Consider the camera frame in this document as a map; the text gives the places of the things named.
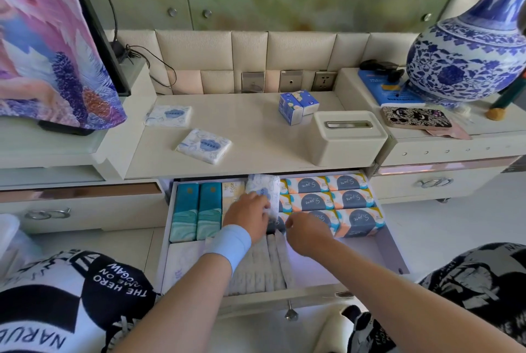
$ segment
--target drawer compartment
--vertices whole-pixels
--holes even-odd
[[[334,174],[345,174],[350,172],[329,171],[322,173],[309,173],[303,175],[281,176],[287,177],[306,177],[306,176],[324,176]],[[193,183],[204,183],[210,181],[224,182],[224,181],[239,181],[243,178],[224,178],[216,180],[192,180]],[[173,275],[165,274],[166,260],[169,246],[169,235],[171,218],[174,211],[175,196],[177,192],[178,183],[174,182],[171,193],[170,206],[168,209],[168,217],[166,220],[166,228],[164,240],[161,249],[161,257],[159,259],[159,268],[157,270],[156,290],[161,291],[162,282],[165,277],[172,277]],[[358,253],[369,258],[375,263],[378,263],[397,274],[409,274],[404,259],[398,250],[396,242],[388,228],[388,223],[381,228],[374,236],[358,237],[358,238],[341,238],[342,243],[356,250]],[[338,280],[332,276],[325,268],[319,265],[314,260],[300,256],[295,253],[287,244],[289,259],[295,278],[296,287],[294,289],[286,289],[274,292],[260,292],[255,294],[228,296],[223,297],[219,309],[219,315],[238,316],[245,314],[253,314],[269,310],[286,310],[288,306],[294,308],[315,306],[319,304],[333,303],[342,299],[349,298],[348,294],[342,297],[337,296],[339,292],[345,292],[347,289]]]
[[[505,167],[492,167],[373,176],[370,185],[380,200],[402,197],[463,197],[482,187],[504,169]]]
[[[157,181],[0,192],[0,213],[30,234],[163,227],[168,205]]]

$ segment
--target wall socket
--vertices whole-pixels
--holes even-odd
[[[265,92],[265,72],[241,73],[241,92]]]
[[[279,92],[294,92],[301,90],[302,70],[282,70],[279,76]]]
[[[338,72],[316,72],[314,83],[312,83],[312,91],[332,91],[337,75]]]

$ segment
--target patterned phone case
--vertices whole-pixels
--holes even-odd
[[[391,127],[420,130],[444,130],[452,127],[444,113],[437,109],[383,107],[382,113]]]

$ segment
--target book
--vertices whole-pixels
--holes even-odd
[[[387,75],[378,75],[370,70],[359,70],[358,75],[381,107],[421,108],[425,106],[423,99],[402,87],[405,81],[391,83],[387,81]]]

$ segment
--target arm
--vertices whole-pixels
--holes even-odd
[[[267,198],[244,194],[211,247],[115,349],[115,353],[204,352],[230,277],[266,232]]]
[[[401,351],[526,352],[526,348],[468,310],[366,260],[333,239],[318,218],[293,214],[286,225],[292,248],[319,262],[349,288]]]

